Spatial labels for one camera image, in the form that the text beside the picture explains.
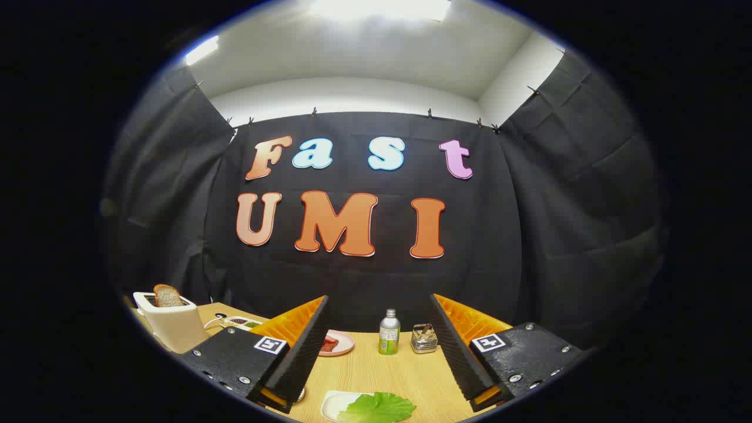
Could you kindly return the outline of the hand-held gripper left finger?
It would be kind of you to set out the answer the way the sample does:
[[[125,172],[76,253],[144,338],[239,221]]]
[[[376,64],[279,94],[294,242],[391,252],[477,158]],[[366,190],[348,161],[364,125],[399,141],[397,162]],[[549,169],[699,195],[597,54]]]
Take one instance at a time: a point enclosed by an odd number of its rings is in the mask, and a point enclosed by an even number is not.
[[[318,297],[251,330],[228,327],[179,355],[220,388],[289,413],[330,328],[330,298]]]

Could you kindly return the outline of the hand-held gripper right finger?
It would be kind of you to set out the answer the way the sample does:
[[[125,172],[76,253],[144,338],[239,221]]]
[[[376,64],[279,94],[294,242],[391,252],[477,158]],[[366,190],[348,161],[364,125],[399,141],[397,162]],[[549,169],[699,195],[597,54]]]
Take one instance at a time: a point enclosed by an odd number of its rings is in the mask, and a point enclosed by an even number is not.
[[[435,308],[430,325],[473,412],[527,396],[585,356],[537,323],[512,326],[439,294],[430,301]]]

